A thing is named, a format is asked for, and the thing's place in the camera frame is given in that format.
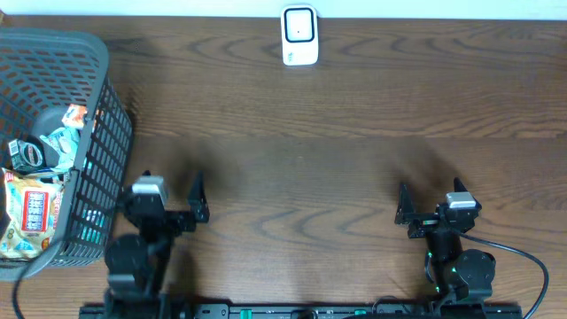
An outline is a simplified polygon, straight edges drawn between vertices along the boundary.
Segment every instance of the green led light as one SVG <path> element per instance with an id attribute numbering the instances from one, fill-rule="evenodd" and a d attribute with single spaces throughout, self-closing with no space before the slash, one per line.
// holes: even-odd
<path id="1" fill-rule="evenodd" d="M 249 309 L 240 310 L 240 319 L 252 319 L 252 310 Z"/>

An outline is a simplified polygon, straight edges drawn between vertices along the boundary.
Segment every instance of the wood grain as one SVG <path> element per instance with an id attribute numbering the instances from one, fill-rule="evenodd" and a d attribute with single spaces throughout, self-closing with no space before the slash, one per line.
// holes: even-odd
<path id="1" fill-rule="evenodd" d="M 285 67 L 276 19 L 9 17 L 100 36 L 136 117 L 128 168 L 164 175 L 171 207 L 206 172 L 208 225 L 177 241 L 172 292 L 234 302 L 371 302 L 433 287 L 425 243 L 393 225 L 406 181 L 432 210 L 461 176 L 484 209 L 472 234 L 548 265 L 536 318 L 567 307 L 567 25 L 322 19 L 320 60 Z M 116 234 L 133 231 L 116 222 Z M 524 311 L 535 264 L 495 251 L 493 300 Z M 190 268 L 183 268 L 189 262 Z M 105 265 L 25 283 L 27 317 L 99 302 Z M 0 318 L 12 318 L 0 284 Z"/>

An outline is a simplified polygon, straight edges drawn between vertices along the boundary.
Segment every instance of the plastic wrapper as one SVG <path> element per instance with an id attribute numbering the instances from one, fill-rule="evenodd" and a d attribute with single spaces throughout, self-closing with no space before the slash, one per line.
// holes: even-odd
<path id="1" fill-rule="evenodd" d="M 28 260 L 47 249 L 61 208 L 64 187 L 42 183 L 2 168 L 8 226 L 0 238 L 0 258 Z"/>
<path id="2" fill-rule="evenodd" d="M 62 173 L 73 167 L 74 157 L 79 149 L 79 132 L 76 128 L 58 128 L 48 136 L 40 136 L 40 139 L 51 146 L 59 155 L 58 164 L 50 167 L 55 173 Z"/>
<path id="3" fill-rule="evenodd" d="M 85 115 L 87 115 L 86 106 L 70 104 L 61 121 L 68 128 L 82 129 L 85 126 Z"/>

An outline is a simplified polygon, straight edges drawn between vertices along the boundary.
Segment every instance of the black cable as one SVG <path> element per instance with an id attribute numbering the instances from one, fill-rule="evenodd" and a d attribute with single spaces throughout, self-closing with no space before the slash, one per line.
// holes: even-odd
<path id="1" fill-rule="evenodd" d="M 65 242 L 69 238 L 70 236 L 67 236 L 61 238 L 60 240 L 55 240 L 51 242 L 51 244 L 47 246 L 47 249 L 45 249 L 37 257 L 33 258 L 30 262 L 28 262 L 27 265 L 19 273 L 18 279 L 16 279 L 16 282 L 14 283 L 14 287 L 12 288 L 12 306 L 14 308 L 14 313 L 16 314 L 16 317 L 18 319 L 25 319 L 24 315 L 21 313 L 21 309 L 19 309 L 18 289 L 24 277 L 26 276 L 27 272 L 32 268 L 34 263 L 37 262 L 40 256 L 42 256 L 44 253 L 47 253 L 49 250 L 55 249 L 54 247 L 58 247 L 58 244 Z"/>
<path id="2" fill-rule="evenodd" d="M 540 296 L 538 296 L 538 298 L 536 299 L 536 301 L 533 304 L 530 311 L 528 311 L 525 314 L 524 319 L 529 319 L 530 317 L 532 317 L 532 315 L 536 312 L 536 310 L 538 310 L 538 307 L 540 306 L 543 299 L 546 297 L 546 292 L 548 291 L 549 273 L 548 273 L 548 269 L 546 268 L 546 265 L 542 261 L 537 259 L 535 256 L 533 256 L 529 253 L 523 252 L 523 251 L 516 249 L 514 247 L 494 243 L 494 242 L 491 242 L 491 241 L 488 241 L 488 240 L 485 240 L 485 239 L 480 239 L 480 238 L 476 238 L 476 237 L 473 237 L 473 236 L 470 236 L 470 235 L 463 234 L 458 229 L 451 226 L 451 224 L 449 222 L 447 223 L 447 225 L 448 225 L 449 229 L 451 230 L 451 232 L 453 232 L 456 235 L 459 235 L 460 237 L 463 237 L 465 239 L 468 239 L 470 241 L 473 241 L 473 242 L 476 242 L 476 243 L 479 243 L 479 244 L 484 244 L 484 245 L 489 245 L 491 247 L 500 248 L 500 249 L 505 250 L 507 252 L 517 253 L 520 256 L 525 257 L 525 258 L 535 262 L 536 264 L 538 264 L 538 266 L 540 266 L 541 270 L 543 271 L 543 286 L 541 287 Z"/>

